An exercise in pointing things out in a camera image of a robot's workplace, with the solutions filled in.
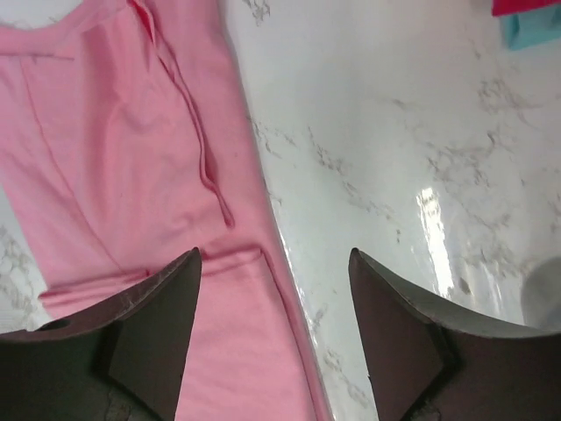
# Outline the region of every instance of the blue fabric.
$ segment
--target blue fabric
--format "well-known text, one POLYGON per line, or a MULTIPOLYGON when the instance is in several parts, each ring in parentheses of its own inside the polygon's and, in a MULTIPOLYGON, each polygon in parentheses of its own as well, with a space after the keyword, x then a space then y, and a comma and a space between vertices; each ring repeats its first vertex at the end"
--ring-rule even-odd
POLYGON ((512 50, 561 37, 561 4, 501 17, 502 37, 512 50))

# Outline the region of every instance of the marble countertop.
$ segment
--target marble countertop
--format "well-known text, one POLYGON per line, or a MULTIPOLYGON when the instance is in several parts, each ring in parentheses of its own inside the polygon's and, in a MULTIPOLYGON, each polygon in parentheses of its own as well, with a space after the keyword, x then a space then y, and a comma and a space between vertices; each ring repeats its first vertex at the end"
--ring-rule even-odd
POLYGON ((0 186, 0 332, 34 330, 50 321, 38 300, 45 281, 0 186))
MULTIPOLYGON (((2 0, 0 18, 47 25, 77 3, 2 0)), ((561 327, 561 41, 505 50, 490 0, 222 4, 337 421, 375 419, 355 246, 468 308, 561 327)), ((26 298, 38 275, 6 263, 14 250, 31 259, 11 246, 8 209, 0 201, 0 299, 16 284, 5 274, 26 298)))

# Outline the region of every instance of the pink shirt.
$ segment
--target pink shirt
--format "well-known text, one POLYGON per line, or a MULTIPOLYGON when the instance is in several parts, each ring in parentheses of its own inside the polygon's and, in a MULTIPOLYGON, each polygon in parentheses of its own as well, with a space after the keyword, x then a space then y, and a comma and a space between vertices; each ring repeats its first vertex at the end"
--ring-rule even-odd
POLYGON ((199 246, 176 419, 329 419, 216 2, 84 0, 0 54, 0 182, 51 314, 199 246))

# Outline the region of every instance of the red fabric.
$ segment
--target red fabric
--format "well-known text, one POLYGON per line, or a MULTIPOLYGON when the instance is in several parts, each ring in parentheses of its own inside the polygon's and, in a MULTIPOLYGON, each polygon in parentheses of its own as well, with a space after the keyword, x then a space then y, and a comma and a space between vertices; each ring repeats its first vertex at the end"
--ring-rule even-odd
POLYGON ((493 16, 524 13, 541 7, 559 3, 556 0, 494 0, 493 16))

